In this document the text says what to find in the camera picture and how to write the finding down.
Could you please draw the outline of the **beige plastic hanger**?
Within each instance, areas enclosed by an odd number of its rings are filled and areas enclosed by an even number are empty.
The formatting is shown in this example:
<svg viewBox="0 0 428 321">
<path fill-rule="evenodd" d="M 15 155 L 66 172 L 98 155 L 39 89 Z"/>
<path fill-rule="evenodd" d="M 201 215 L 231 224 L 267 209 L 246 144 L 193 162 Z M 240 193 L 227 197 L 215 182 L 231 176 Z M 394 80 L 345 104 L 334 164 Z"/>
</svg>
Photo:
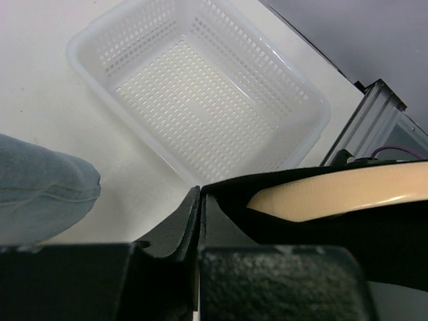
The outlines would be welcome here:
<svg viewBox="0 0 428 321">
<path fill-rule="evenodd" d="M 257 192 L 247 208 L 292 222 L 427 200 L 427 162 L 352 169 Z"/>
</svg>

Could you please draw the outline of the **black skirt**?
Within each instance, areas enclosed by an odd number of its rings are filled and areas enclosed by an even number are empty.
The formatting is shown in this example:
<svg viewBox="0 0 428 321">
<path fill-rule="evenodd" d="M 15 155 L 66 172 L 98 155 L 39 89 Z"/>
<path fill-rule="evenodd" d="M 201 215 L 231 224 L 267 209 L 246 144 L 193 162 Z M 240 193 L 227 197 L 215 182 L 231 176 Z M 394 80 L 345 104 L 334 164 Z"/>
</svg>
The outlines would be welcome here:
<svg viewBox="0 0 428 321">
<path fill-rule="evenodd" d="M 292 222 L 247 208 L 259 191 L 366 167 L 311 167 L 235 177 L 204 186 L 221 210 L 262 245 L 326 245 L 347 249 L 372 282 L 427 289 L 427 200 Z"/>
</svg>

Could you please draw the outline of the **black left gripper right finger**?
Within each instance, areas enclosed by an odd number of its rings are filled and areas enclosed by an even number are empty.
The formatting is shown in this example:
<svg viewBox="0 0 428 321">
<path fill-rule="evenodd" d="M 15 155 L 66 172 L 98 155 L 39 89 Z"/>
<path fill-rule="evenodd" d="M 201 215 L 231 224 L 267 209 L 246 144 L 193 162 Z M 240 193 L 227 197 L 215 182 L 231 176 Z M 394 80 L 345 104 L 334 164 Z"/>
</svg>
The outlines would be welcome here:
<svg viewBox="0 0 428 321">
<path fill-rule="evenodd" d="M 351 254 L 321 245 L 259 245 L 216 199 L 201 203 L 202 320 L 376 320 Z"/>
</svg>

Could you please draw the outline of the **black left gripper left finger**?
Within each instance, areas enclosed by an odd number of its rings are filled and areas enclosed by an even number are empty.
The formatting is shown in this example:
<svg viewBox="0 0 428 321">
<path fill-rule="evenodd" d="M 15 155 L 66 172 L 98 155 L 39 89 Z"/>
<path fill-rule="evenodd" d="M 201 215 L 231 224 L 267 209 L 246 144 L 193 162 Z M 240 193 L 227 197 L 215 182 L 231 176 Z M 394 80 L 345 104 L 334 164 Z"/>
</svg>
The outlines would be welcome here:
<svg viewBox="0 0 428 321">
<path fill-rule="evenodd" d="M 2 320 L 191 320 L 201 192 L 130 243 L 1 248 Z"/>
</svg>

